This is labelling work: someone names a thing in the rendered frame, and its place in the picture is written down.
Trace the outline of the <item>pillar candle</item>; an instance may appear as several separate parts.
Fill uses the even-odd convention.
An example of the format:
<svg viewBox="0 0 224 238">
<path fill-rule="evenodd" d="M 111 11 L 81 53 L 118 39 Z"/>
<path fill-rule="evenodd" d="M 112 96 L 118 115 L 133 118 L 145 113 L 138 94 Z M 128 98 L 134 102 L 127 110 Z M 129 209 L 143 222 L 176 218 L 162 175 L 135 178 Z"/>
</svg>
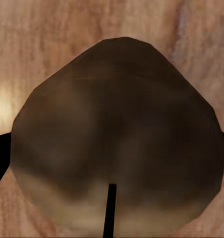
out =
<svg viewBox="0 0 224 238">
<path fill-rule="evenodd" d="M 28 97 L 10 168 L 46 218 L 94 238 L 154 238 L 221 190 L 214 108 L 152 44 L 104 39 Z"/>
</svg>

